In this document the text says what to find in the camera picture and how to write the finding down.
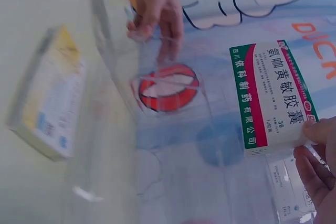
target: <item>red lips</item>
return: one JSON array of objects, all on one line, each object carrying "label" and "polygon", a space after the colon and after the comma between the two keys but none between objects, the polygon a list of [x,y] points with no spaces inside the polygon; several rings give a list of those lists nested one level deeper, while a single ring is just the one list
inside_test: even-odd
[{"label": "red lips", "polygon": [[195,72],[175,64],[141,77],[140,101],[156,112],[173,112],[189,104],[197,94],[199,81]]}]

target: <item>hand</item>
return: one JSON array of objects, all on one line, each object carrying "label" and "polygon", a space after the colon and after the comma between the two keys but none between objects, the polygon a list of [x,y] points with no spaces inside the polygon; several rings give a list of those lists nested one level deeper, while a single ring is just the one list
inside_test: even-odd
[{"label": "hand", "polygon": [[303,133],[318,144],[313,148],[330,168],[329,171],[306,147],[295,149],[297,169],[317,210],[314,224],[333,224],[336,220],[336,117],[318,123],[308,121]]},{"label": "hand", "polygon": [[163,39],[158,61],[166,57],[174,60],[183,40],[183,14],[179,0],[136,0],[137,15],[128,23],[129,37],[136,41],[146,41],[157,26]]}]

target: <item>orange letter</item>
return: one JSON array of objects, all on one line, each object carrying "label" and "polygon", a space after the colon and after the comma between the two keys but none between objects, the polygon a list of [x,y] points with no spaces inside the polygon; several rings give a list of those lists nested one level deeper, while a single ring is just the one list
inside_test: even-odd
[{"label": "orange letter", "polygon": [[332,50],[334,51],[334,55],[336,57],[336,47],[334,46],[333,43],[331,43],[330,41],[319,41],[319,42],[315,42],[313,44],[314,51],[315,51],[317,57],[319,57],[319,59],[323,60],[323,56],[322,56],[322,54],[320,53],[320,50],[319,50],[319,47],[322,46],[322,45],[330,46],[332,48]]},{"label": "orange letter", "polygon": [[[300,28],[301,26],[308,26],[310,27],[311,30],[310,31],[301,30]],[[308,34],[308,33],[312,33],[313,31],[316,31],[316,28],[311,23],[294,23],[292,24],[292,27],[299,33],[303,33],[303,34]]]},{"label": "orange letter", "polygon": [[334,68],[334,70],[331,73],[327,74],[327,79],[328,80],[336,77],[336,61],[330,61],[330,62],[322,63],[322,67],[323,68]]},{"label": "orange letter", "polygon": [[309,41],[329,38],[328,34],[324,34],[324,35],[319,35],[319,34],[321,34],[320,31],[318,31],[317,33],[305,35],[305,36],[303,36],[303,38],[306,39],[306,40],[309,40]]}]

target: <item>yellow and white box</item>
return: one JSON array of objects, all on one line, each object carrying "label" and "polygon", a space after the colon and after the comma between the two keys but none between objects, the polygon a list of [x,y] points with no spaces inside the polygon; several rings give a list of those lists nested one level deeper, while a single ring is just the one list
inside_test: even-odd
[{"label": "yellow and white box", "polygon": [[51,159],[71,156],[85,75],[66,27],[49,29],[18,89],[10,129]]}]

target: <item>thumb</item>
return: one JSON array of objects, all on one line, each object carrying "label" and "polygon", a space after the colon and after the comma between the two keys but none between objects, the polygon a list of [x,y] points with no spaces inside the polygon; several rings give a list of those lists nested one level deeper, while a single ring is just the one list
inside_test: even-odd
[{"label": "thumb", "polygon": [[329,119],[321,119],[317,123],[307,121],[303,125],[303,133],[309,140],[317,144],[327,145],[328,139],[335,128],[336,116]]},{"label": "thumb", "polygon": [[141,31],[143,33],[153,34],[160,21],[162,7],[163,3],[160,1],[152,1],[150,4],[146,3],[146,10],[141,23]]}]

